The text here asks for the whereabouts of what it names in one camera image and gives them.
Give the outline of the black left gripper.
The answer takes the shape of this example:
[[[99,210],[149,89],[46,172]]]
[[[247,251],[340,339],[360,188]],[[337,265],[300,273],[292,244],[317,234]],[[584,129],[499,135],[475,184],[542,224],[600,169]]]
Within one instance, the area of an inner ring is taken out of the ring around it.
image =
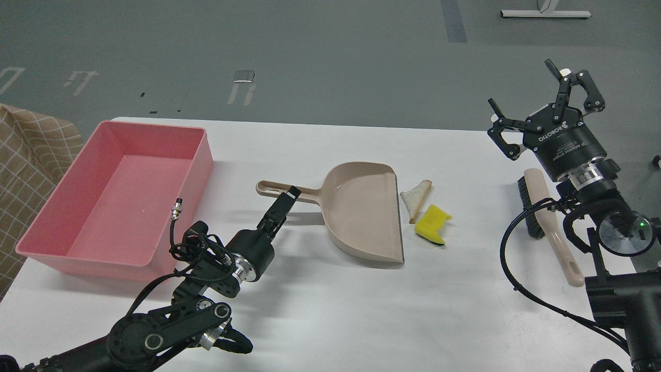
[[[258,281],[275,256],[272,241],[302,192],[291,186],[269,207],[257,230],[240,230],[225,249],[234,257],[234,277],[239,281]]]

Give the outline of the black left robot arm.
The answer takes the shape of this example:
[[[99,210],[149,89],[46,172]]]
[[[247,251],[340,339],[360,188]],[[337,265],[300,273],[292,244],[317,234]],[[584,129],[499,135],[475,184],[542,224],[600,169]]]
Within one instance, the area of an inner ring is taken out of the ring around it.
[[[256,228],[238,231],[228,243],[211,235],[203,221],[192,224],[175,243],[183,203],[177,198],[169,252],[186,268],[145,286],[106,336],[24,367],[3,355],[2,371],[154,371],[188,348],[251,353],[250,339],[231,324],[231,306],[205,293],[212,289],[234,298],[243,282],[262,278],[275,256],[272,242],[301,194],[293,185],[280,189]]]

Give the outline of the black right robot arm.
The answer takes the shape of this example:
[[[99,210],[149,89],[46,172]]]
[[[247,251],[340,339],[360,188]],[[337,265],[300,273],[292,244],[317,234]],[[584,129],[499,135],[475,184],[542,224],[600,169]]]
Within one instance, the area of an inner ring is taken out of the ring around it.
[[[659,218],[634,210],[616,180],[620,167],[585,123],[605,100],[586,70],[545,65],[559,83],[554,101],[524,120],[508,118],[494,99],[488,135],[506,158],[532,151],[541,168],[518,180],[522,211],[503,234],[499,259],[513,289],[528,300],[588,328],[623,349],[633,371],[659,371],[659,268],[609,273],[603,252],[636,257],[659,243]],[[569,284],[584,287],[592,319],[574,315],[532,294],[506,261],[514,229],[526,222],[532,238],[547,237]]]

